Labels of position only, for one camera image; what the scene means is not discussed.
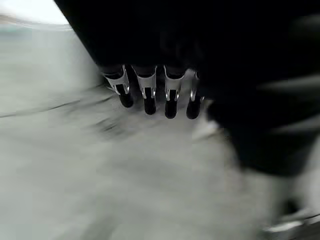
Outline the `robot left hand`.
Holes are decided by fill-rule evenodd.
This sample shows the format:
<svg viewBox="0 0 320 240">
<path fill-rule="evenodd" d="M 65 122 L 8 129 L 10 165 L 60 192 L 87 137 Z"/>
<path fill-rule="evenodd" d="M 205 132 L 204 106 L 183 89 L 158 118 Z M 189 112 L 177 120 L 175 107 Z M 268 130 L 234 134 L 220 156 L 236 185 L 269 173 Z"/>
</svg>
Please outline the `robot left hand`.
<svg viewBox="0 0 320 240">
<path fill-rule="evenodd" d="M 100 68 L 179 64 L 228 132 L 245 168 L 300 175 L 319 125 L 317 0 L 58 0 Z"/>
</svg>

